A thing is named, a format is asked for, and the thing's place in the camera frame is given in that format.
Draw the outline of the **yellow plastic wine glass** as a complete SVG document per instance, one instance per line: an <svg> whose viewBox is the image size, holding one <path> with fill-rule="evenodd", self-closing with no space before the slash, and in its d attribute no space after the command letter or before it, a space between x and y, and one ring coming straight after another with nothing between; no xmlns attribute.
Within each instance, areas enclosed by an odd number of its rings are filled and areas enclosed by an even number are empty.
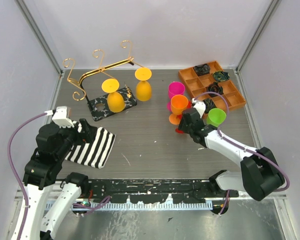
<svg viewBox="0 0 300 240"><path fill-rule="evenodd" d="M139 80L136 85L136 97L139 101L146 102L152 97L152 87L148 80L152 77L152 71L147 67L138 68L135 77Z"/></svg>

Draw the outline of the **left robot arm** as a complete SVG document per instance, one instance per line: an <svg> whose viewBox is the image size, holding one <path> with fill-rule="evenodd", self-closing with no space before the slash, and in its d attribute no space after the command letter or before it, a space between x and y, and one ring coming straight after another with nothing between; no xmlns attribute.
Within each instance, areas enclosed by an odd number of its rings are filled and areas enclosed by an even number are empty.
<svg viewBox="0 0 300 240"><path fill-rule="evenodd" d="M61 194L48 212L46 203L62 163L77 146L91 146L97 128L81 118L70 127L55 123L42 126L36 136L37 147L24 168L23 178L16 177L22 194L22 210L12 234L13 240L53 240L67 212L77 198L90 193L87 175L72 172L67 176Z"/></svg>

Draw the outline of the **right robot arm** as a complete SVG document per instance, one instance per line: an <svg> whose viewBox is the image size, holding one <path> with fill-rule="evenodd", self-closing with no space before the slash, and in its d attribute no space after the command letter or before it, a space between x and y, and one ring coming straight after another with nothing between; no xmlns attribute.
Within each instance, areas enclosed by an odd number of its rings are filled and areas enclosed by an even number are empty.
<svg viewBox="0 0 300 240"><path fill-rule="evenodd" d="M183 111L178 129L189 134L195 143L220 153L238 165L239 172L222 170L211 177L209 191L213 196L221 197L227 190L236 190L261 201L286 183L269 148L257 149L241 144L217 127L205 124L197 109Z"/></svg>

